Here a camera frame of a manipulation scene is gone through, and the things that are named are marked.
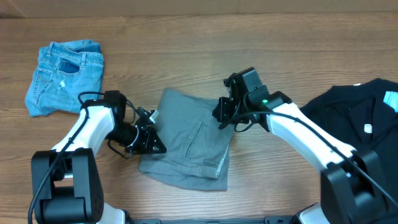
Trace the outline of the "grey cotton shorts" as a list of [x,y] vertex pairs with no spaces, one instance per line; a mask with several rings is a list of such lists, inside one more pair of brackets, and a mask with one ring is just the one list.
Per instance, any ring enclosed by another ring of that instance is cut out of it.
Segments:
[[165,154],[141,156],[139,170],[160,182],[188,190],[228,188],[232,125],[219,128],[212,111],[218,100],[164,90],[155,128]]

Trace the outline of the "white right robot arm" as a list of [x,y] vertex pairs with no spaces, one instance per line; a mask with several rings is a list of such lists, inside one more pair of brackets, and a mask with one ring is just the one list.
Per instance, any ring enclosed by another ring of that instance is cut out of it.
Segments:
[[385,188],[381,163],[372,150],[358,151],[308,119],[280,91],[269,93],[254,67],[223,81],[213,116],[229,124],[260,124],[289,143],[320,174],[320,202],[294,215],[291,223],[378,223],[397,218],[397,200]]

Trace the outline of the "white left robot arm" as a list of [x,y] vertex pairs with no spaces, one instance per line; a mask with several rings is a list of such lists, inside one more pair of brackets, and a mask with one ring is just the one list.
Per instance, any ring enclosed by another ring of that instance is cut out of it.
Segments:
[[159,112],[134,108],[139,118],[131,124],[124,117],[132,103],[120,91],[98,96],[81,102],[80,116],[64,139],[51,150],[32,156],[29,223],[133,222],[126,210],[104,201],[95,156],[103,142],[113,141],[124,148],[124,159],[166,153],[154,127]]

